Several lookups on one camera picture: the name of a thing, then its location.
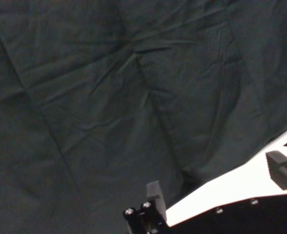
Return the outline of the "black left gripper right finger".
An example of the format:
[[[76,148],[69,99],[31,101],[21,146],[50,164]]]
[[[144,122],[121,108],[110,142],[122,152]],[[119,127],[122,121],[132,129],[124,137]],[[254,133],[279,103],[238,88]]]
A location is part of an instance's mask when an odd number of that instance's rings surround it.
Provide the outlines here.
[[[287,156],[280,151],[270,151],[266,159],[270,178],[282,190],[287,190]]]

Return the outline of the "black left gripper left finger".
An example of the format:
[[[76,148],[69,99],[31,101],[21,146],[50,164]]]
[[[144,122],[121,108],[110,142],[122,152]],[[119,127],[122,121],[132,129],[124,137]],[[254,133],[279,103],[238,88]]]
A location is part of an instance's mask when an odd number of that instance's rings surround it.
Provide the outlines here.
[[[129,234],[167,234],[166,204],[159,181],[146,185],[146,201],[139,209],[129,207],[124,210]]]

